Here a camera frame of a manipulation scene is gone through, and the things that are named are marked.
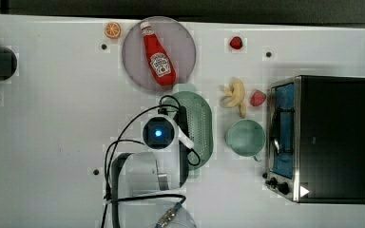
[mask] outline orange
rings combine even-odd
[[[121,27],[118,23],[110,22],[106,26],[106,36],[110,39],[117,39],[121,35]]]

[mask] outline ketchup label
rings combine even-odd
[[[146,35],[151,35],[154,34],[155,32],[153,31],[152,27],[146,27],[144,29],[142,29],[142,35],[146,36]]]
[[[150,57],[150,64],[152,65],[153,69],[156,71],[156,74],[159,77],[163,77],[164,75],[171,72],[168,59],[163,53],[156,53],[152,55],[152,57]]]

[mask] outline ketchup bottle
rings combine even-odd
[[[173,85],[176,81],[176,71],[148,21],[142,21],[141,31],[146,47],[146,59],[153,77],[161,86]]]

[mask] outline red fruit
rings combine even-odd
[[[233,37],[230,41],[230,47],[233,49],[241,49],[242,48],[242,40],[239,36]]]
[[[266,99],[266,95],[265,93],[257,90],[253,96],[251,96],[251,99],[250,99],[250,104],[252,106],[260,106],[262,105],[262,103],[265,101]]]

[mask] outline round plate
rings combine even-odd
[[[171,59],[176,70],[175,84],[188,81],[196,59],[195,43],[188,30],[179,22],[167,17],[149,17],[153,30]],[[129,77],[138,86],[151,91],[167,91],[172,85],[161,86],[156,83],[149,69],[141,34],[140,23],[127,34],[123,44],[123,64]]]

